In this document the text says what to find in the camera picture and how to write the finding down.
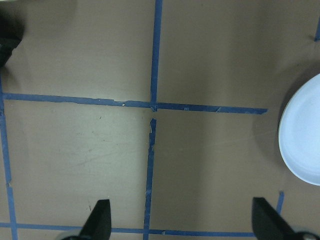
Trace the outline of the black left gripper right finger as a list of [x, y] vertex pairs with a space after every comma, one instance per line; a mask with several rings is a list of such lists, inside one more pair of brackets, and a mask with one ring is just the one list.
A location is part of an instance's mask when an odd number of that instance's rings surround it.
[[264, 197], [252, 199], [252, 231], [258, 240], [303, 240], [305, 231], [294, 231]]

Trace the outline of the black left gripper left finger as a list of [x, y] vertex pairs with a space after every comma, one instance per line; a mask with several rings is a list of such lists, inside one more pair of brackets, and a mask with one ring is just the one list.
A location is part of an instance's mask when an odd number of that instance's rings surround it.
[[81, 240], [109, 240], [111, 236], [111, 204], [109, 199], [97, 201], [78, 237]]

